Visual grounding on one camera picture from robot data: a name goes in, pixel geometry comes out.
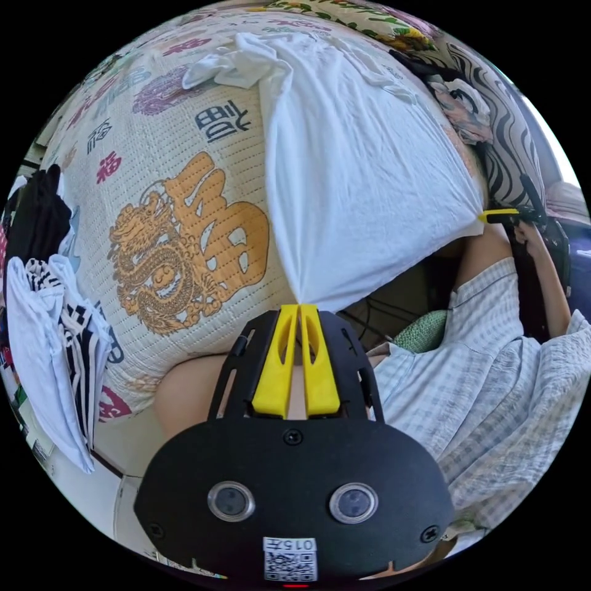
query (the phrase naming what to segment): yellow clip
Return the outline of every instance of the yellow clip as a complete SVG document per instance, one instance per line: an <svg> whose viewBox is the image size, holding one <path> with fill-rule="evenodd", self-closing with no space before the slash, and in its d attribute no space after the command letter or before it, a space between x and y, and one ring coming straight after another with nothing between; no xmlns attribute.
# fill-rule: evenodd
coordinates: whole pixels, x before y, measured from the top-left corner
<svg viewBox="0 0 591 591"><path fill-rule="evenodd" d="M299 306L281 306L252 407L259 414L287 418L294 369Z"/></svg>
<svg viewBox="0 0 591 591"><path fill-rule="evenodd" d="M309 304L300 306L302 327L302 358L304 362L304 389L306 415L330 415L339 412L340 400L334 382L331 360L320 325L318 308ZM310 349L315 359L310 358Z"/></svg>
<svg viewBox="0 0 591 591"><path fill-rule="evenodd" d="M483 223L488 223L488 216L489 215L519 215L518 209L487 209L486 211L482 212L478 219Z"/></svg>

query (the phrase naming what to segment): green knitted fabric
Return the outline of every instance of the green knitted fabric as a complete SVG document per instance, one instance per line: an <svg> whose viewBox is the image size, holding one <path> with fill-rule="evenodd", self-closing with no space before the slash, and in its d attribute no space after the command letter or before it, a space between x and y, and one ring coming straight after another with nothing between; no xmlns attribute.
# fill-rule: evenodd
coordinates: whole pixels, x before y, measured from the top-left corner
<svg viewBox="0 0 591 591"><path fill-rule="evenodd" d="M437 349L443 340L447 316L447 310L435 310L421 316L394 339L394 344L411 353Z"/></svg>

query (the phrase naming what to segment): skin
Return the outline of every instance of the skin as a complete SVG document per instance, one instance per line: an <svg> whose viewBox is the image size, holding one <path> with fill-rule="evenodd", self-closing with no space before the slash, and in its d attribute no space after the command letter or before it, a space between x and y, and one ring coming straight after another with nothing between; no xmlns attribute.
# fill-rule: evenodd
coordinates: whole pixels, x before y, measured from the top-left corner
<svg viewBox="0 0 591 591"><path fill-rule="evenodd" d="M516 236L517 240L527 244L528 253L536 263L551 335L564 334L570 321L570 312L546 246L539 232L532 226L520 225L516 229ZM512 257L509 239L500 224L485 225L483 234L467 238L463 248L454 289L467 283L496 262ZM376 368L385 357L386 355L371 357L370 362ZM224 356L193 359L174 367L164 376L156 391L154 406L167 439L207 419L224 359ZM301 366L294 368L287 418L306 419L304 375ZM442 560L451 551L455 542L456 540L440 542L429 557L404 571L396 571L390 564L388 570L370 578L391 576Z"/></svg>

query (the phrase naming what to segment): plaid shirt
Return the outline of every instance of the plaid shirt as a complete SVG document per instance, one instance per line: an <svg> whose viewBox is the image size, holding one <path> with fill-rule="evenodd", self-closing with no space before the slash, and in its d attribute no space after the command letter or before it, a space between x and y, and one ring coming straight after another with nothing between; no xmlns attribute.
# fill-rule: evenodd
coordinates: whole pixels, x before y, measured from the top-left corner
<svg viewBox="0 0 591 591"><path fill-rule="evenodd" d="M495 528L573 426L591 376L590 324L575 311L565 336L524 337L515 263L505 259L452 294L439 348L389 347L376 367L386 422L439 463L457 532L466 522Z"/></svg>

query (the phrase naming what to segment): hand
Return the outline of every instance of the hand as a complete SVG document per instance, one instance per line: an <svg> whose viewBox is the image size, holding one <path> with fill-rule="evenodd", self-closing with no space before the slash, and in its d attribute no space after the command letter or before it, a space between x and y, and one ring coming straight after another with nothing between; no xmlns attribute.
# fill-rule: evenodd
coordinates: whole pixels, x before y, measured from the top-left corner
<svg viewBox="0 0 591 591"><path fill-rule="evenodd" d="M544 239L533 224L519 222L519 225L515 227L515 239L520 244L526 245L528 254L534 260L539 260L548 253Z"/></svg>

